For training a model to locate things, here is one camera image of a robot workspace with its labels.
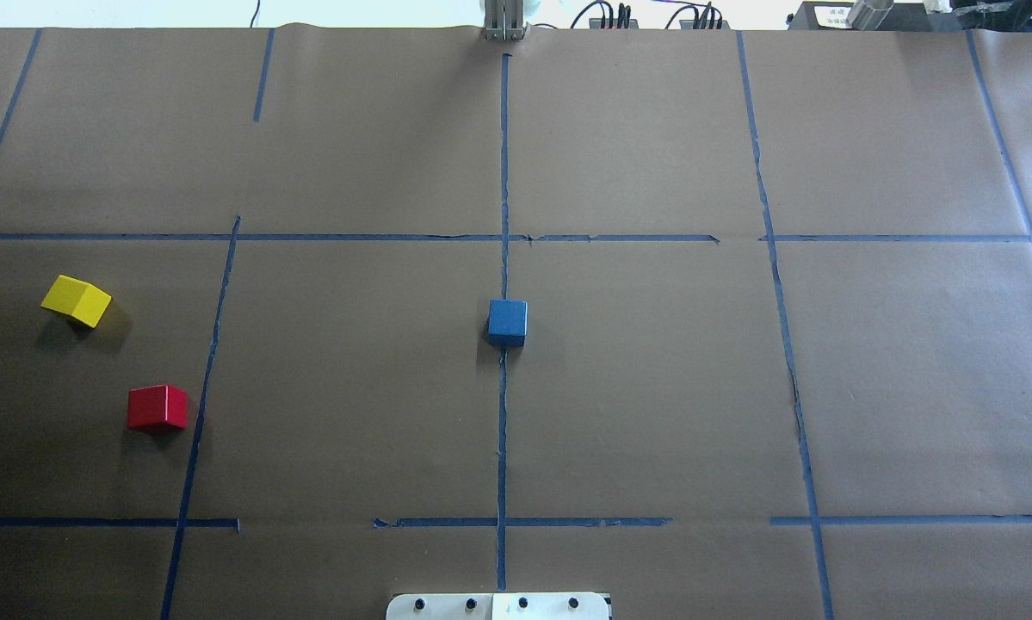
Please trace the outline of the blue block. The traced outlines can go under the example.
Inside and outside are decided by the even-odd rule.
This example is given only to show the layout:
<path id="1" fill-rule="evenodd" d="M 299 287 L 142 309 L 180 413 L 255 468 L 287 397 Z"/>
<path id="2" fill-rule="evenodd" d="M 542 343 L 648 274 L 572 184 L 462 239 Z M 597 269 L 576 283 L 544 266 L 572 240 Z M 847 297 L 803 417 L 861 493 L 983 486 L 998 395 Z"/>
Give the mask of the blue block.
<path id="1" fill-rule="evenodd" d="M 523 348 L 528 335 L 526 300 L 492 299 L 489 302 L 485 341 L 493 348 Z"/>

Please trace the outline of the aluminium frame post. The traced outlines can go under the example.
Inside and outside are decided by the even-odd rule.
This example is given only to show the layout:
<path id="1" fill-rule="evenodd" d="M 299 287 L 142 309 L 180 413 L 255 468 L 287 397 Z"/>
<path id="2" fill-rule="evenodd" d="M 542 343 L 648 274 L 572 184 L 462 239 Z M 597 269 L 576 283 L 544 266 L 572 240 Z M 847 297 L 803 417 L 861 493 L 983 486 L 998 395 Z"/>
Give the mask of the aluminium frame post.
<path id="1" fill-rule="evenodd" d="M 484 0 L 483 36 L 486 40 L 523 40 L 526 38 L 526 4 L 523 0 Z"/>

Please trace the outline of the yellow block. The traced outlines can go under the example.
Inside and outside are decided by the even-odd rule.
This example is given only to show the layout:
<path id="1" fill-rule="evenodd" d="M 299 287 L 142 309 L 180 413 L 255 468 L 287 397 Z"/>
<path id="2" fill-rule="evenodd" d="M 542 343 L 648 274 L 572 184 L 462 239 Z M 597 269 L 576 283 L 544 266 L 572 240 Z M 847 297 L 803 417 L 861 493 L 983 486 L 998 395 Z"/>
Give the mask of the yellow block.
<path id="1" fill-rule="evenodd" d="M 95 329 L 111 302 L 110 294 L 90 282 L 58 275 L 44 294 L 40 307 L 85 328 Z"/>

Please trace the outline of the white pole base bracket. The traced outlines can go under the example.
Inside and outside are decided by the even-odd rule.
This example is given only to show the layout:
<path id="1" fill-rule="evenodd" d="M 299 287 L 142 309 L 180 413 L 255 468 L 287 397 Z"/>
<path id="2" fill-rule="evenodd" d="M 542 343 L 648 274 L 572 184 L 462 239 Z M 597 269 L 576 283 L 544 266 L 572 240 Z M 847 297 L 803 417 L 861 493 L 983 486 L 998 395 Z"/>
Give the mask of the white pole base bracket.
<path id="1" fill-rule="evenodd" d="M 611 619 L 609 596 L 598 592 L 405 593 L 386 606 L 386 619 Z"/>

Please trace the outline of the red block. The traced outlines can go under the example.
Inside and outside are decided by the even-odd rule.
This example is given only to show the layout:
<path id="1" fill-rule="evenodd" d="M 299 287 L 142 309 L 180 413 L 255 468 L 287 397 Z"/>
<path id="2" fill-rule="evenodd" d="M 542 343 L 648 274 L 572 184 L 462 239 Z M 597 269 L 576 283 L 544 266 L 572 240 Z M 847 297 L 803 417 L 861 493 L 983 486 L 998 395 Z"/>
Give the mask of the red block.
<path id="1" fill-rule="evenodd" d="M 188 428 L 188 393 L 170 384 L 127 393 L 127 428 L 160 435 Z"/>

